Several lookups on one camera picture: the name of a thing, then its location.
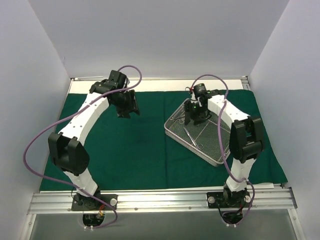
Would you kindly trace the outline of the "wire mesh instrument tray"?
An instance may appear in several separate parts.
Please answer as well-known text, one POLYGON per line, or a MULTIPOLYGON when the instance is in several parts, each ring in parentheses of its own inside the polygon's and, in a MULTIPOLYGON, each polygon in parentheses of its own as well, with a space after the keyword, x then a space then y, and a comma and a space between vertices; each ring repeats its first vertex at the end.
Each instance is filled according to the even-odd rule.
POLYGON ((196 141, 198 144, 203 145, 203 149, 199 150, 192 145, 183 128, 184 124, 179 124, 177 120, 174 120, 177 116, 185 114, 184 103, 183 101, 164 123, 165 134, 212 166, 222 165, 223 158, 218 136, 218 115, 210 112, 211 118, 205 122, 194 125, 193 120, 191 120, 188 125, 185 125, 194 128, 198 127, 201 130, 201 134, 196 141))

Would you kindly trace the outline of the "steel forceps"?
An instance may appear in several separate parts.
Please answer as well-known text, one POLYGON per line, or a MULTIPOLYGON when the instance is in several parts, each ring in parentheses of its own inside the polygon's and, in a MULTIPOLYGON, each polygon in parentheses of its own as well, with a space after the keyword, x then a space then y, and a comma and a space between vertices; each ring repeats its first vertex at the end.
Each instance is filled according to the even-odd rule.
POLYGON ((186 125, 183 125, 183 129, 190 139, 192 145, 197 148, 198 150, 202 150, 204 147, 201 143, 197 143, 197 139, 202 133, 202 130, 200 130, 198 127, 189 127, 186 125))

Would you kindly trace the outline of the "steel surgical scissors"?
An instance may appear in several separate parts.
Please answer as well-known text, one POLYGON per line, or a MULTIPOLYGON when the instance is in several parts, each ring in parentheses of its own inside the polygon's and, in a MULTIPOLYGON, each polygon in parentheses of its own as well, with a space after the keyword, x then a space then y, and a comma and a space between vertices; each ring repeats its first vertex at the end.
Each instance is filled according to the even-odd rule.
POLYGON ((185 114, 180 114, 177 117, 174 118, 175 121, 177 121, 180 125, 185 124, 185 114))

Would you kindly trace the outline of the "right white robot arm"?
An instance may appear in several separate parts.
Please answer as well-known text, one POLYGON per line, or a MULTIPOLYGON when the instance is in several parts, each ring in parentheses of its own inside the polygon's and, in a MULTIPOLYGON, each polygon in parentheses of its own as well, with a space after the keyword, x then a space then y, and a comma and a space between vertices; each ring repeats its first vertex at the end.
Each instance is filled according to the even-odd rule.
POLYGON ((226 95, 212 91, 200 93, 196 100, 186 100, 183 106, 185 125, 191 120, 198 125, 206 121, 211 112, 217 114, 218 125, 225 122, 230 128, 229 151, 233 162, 228 167, 226 157, 222 157, 229 174, 222 200, 232 207, 240 201, 239 192, 246 190, 252 166, 265 148, 262 119, 242 112, 226 99, 226 95))

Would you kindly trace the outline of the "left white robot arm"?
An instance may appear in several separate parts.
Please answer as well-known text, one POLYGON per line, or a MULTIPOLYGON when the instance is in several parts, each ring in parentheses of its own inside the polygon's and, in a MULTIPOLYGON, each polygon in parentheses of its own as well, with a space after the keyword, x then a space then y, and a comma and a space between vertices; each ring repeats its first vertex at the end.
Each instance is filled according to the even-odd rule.
POLYGON ((109 106, 114 106, 117 117, 129 119, 131 113, 140 114, 136 92, 128 89, 129 79, 119 70, 112 70, 107 79, 95 82, 70 122, 58 133, 48 137, 51 160, 60 168, 77 194, 83 196, 83 204, 90 210, 100 206, 98 185, 88 169, 90 156, 85 141, 96 121, 109 106))

